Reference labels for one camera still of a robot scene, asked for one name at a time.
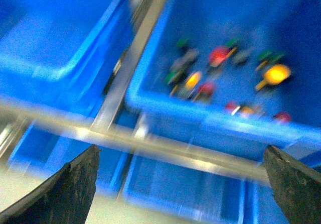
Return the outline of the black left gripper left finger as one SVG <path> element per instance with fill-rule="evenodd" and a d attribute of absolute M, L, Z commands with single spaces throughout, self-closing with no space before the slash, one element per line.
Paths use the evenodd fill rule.
<path fill-rule="evenodd" d="M 94 159 L 97 146 L 85 152 Z M 71 171 L 65 165 L 1 212 L 1 223 L 85 223 L 96 192 L 96 168 Z"/>

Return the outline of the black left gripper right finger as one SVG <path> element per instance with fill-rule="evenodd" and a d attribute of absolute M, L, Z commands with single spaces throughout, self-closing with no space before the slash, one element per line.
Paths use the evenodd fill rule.
<path fill-rule="evenodd" d="M 320 173 L 269 145 L 264 167 L 273 198 L 289 223 L 320 223 Z"/>

